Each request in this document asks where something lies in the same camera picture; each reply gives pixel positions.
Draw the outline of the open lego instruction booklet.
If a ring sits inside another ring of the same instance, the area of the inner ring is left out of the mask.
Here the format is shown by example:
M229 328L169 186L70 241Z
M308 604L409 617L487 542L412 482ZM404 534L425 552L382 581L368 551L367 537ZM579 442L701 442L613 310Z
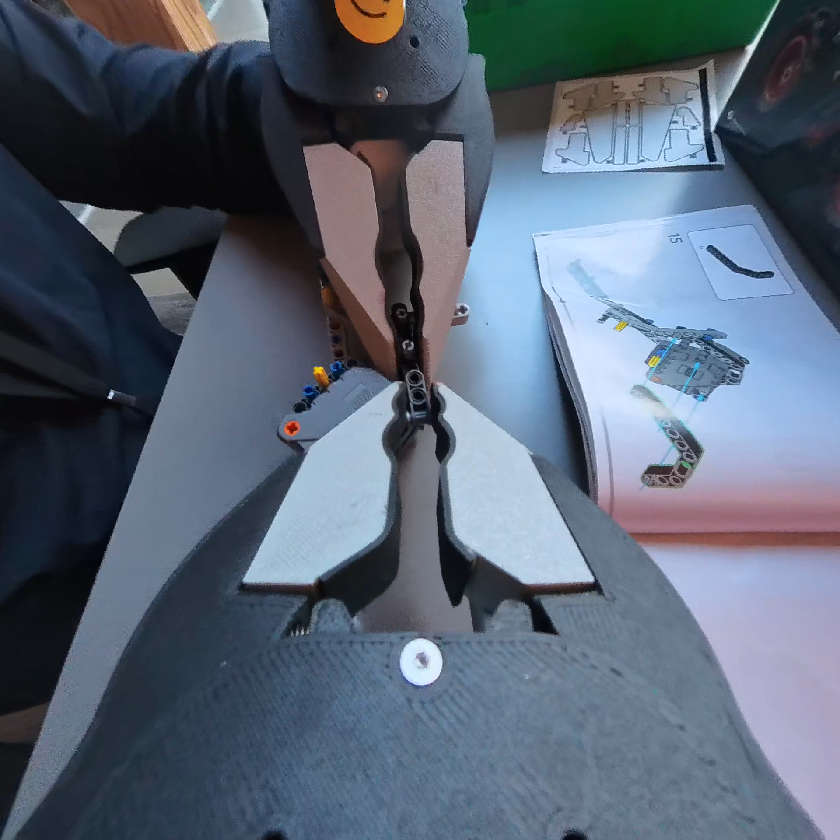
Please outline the open lego instruction booklet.
M838 838L838 331L751 205L532 237L591 495Z

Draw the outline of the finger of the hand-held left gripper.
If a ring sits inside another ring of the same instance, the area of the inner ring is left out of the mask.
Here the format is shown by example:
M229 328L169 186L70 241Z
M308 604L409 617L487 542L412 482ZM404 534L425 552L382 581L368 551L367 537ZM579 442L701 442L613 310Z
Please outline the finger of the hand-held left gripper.
M469 261L463 145L432 140L405 173L407 222L419 258L422 369L433 382Z
M411 306L403 242L405 143L338 143L303 150L316 207L322 267L374 368L398 380L392 306Z

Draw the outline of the white sticker sheet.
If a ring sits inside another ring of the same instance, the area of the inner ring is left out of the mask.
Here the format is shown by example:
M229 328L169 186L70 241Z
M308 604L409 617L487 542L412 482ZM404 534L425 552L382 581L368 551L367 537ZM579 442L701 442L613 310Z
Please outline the white sticker sheet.
M720 167L713 60L556 84L542 158L546 174Z

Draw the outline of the grey lego model assembly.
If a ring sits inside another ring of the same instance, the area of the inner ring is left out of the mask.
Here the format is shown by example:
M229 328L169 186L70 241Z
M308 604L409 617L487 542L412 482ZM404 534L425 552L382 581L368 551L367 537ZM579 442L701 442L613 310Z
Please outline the grey lego model assembly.
M406 430L412 430L415 428L406 422L403 377L410 367L421 370L417 317L404 303L397 302L392 305L391 320L396 329L395 383L400 386L401 399L397 418ZM316 368L313 376L314 385L302 389L300 400L277 428L279 440L298 451L308 449L391 385L381 373L351 358L335 358L328 369Z

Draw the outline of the green plastic bin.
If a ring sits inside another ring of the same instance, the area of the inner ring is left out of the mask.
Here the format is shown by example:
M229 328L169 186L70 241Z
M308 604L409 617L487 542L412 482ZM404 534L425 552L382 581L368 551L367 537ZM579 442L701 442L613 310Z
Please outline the green plastic bin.
M468 1L490 90L592 77L735 49L775 1Z

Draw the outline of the black bent lego beam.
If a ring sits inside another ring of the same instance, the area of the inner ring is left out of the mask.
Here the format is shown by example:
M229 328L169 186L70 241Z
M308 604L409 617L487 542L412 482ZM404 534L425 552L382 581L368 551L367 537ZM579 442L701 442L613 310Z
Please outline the black bent lego beam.
M421 428L433 420L433 402L424 377L416 366L404 371L406 422L412 428Z

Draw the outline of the person's left forearm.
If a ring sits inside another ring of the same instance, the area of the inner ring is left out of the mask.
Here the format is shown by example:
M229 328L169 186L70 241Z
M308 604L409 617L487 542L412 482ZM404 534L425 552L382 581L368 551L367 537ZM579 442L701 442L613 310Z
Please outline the person's left forearm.
M2 208L35 195L123 211L288 214L260 124L268 46L116 45L2 2Z

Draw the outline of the black lego set box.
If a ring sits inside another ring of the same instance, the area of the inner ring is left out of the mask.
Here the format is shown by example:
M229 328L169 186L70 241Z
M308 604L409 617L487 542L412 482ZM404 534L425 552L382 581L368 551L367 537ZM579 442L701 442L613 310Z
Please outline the black lego set box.
M838 1L778 2L717 134L838 296Z

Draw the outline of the dark office chair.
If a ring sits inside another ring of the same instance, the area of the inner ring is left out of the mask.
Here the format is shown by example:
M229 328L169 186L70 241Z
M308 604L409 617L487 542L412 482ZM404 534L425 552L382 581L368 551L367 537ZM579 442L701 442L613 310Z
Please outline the dark office chair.
M122 229L113 254L131 274L171 270L197 299L228 216L198 206L161 207Z

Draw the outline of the wooden cabinet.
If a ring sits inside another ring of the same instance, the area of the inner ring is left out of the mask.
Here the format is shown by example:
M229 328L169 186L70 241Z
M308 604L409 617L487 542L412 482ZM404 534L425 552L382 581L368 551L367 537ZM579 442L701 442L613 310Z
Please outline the wooden cabinet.
M217 37L199 1L66 1L69 9L115 43L198 53Z

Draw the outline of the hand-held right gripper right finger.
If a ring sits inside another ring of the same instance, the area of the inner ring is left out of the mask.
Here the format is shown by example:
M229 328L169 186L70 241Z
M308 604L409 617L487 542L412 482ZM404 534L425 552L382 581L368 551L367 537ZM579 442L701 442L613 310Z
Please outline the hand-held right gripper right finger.
M532 453L446 385L433 389L440 568L485 629L504 601L593 592L596 578Z

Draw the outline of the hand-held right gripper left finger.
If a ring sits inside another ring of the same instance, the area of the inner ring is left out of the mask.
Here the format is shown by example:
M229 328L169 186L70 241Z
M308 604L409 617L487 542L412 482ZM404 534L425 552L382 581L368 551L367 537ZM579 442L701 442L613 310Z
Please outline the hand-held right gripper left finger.
M399 391L392 382L300 451L241 581L245 591L338 600L357 614L393 583L400 537Z

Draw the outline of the person's dark clothing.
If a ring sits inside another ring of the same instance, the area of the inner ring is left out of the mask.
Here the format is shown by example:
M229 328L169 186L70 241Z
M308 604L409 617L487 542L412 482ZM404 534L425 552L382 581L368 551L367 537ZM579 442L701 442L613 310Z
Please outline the person's dark clothing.
M1 198L7 715L53 693L181 339L5 150Z

